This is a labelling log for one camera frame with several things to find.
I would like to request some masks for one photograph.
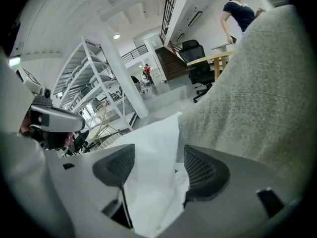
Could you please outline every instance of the red shirt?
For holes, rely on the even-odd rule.
[[[150,74],[150,68],[149,67],[144,67],[144,71],[146,72],[146,74]]]

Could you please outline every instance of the desk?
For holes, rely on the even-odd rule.
[[[226,57],[232,55],[234,53],[234,51],[227,51],[227,52],[223,52],[223,53],[219,53],[219,54],[215,54],[215,55],[211,55],[211,56],[207,56],[204,58],[199,58],[197,60],[191,61],[187,64],[187,66],[202,62],[202,61],[207,61],[210,59],[214,59],[214,81],[216,82],[217,79],[220,76],[220,65],[219,65],[219,58],[221,58],[222,61],[222,69],[225,69],[226,67]]]

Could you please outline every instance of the gray knit fabric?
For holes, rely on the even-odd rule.
[[[179,117],[179,150],[192,144],[259,161],[300,192],[317,150],[314,58],[293,6],[262,13],[219,80]]]

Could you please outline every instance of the white tissue paper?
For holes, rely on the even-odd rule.
[[[135,233],[148,238],[159,235],[183,212],[189,178],[184,164],[176,163],[181,114],[137,129],[109,146],[135,144],[135,165],[124,191]]]

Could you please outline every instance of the table leg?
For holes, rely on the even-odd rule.
[[[226,57],[221,57],[221,61],[222,61],[222,70],[224,70],[227,65]]]
[[[214,59],[214,81],[216,82],[220,76],[219,58]]]

